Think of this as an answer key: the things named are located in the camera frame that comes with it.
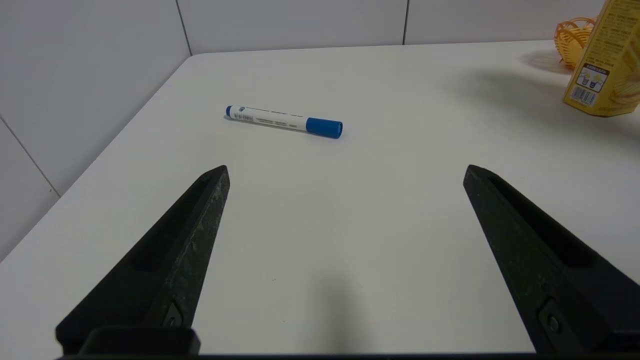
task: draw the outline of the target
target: blue cap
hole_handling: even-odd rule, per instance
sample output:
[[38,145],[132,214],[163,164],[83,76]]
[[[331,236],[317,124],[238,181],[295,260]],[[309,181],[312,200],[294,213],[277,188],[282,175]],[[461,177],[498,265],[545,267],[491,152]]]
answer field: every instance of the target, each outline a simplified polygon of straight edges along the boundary
[[337,139],[342,134],[342,123],[339,121],[310,117],[307,119],[307,132]]

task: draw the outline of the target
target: woven basket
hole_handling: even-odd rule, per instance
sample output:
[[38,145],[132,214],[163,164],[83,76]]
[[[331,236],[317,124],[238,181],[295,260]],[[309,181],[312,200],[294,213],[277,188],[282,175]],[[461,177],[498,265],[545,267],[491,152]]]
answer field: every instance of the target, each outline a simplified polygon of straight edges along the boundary
[[576,17],[569,21],[563,21],[556,26],[554,42],[556,49],[562,56],[564,65],[574,69],[582,58],[584,47],[591,36],[596,19],[588,17]]

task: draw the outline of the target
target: white table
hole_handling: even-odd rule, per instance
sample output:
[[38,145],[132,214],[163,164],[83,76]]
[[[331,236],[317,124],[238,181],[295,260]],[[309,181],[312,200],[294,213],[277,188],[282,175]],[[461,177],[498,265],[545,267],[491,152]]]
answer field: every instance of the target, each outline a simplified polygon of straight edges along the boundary
[[[462,187],[468,164],[640,280],[638,116],[564,105],[553,51],[188,59],[0,263],[2,358],[58,356],[56,324],[222,164],[231,190],[193,324],[203,353],[532,351]],[[228,104],[341,120],[344,132],[232,122]]]

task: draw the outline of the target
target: marker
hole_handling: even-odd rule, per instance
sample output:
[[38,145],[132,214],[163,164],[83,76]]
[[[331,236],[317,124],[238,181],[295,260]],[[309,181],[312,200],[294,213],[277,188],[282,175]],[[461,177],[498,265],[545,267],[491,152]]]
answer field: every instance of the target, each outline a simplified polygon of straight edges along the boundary
[[227,116],[234,120],[285,127],[334,139],[339,138],[342,134],[342,123],[339,121],[250,108],[248,106],[229,105],[227,106]]

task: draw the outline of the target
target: barcode on box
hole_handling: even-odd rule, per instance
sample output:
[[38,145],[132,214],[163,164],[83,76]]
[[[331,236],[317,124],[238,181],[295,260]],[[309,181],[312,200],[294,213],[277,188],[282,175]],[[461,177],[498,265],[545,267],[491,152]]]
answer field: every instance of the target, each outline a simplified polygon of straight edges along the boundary
[[571,98],[573,100],[578,100],[582,104],[585,104],[586,106],[593,105],[593,103],[596,101],[597,96],[598,94],[592,91],[589,91],[585,88],[582,88],[578,85],[575,85],[573,87],[573,91],[571,92]]
[[234,119],[236,120],[244,120],[244,121],[253,121],[253,116],[241,113],[234,113]]

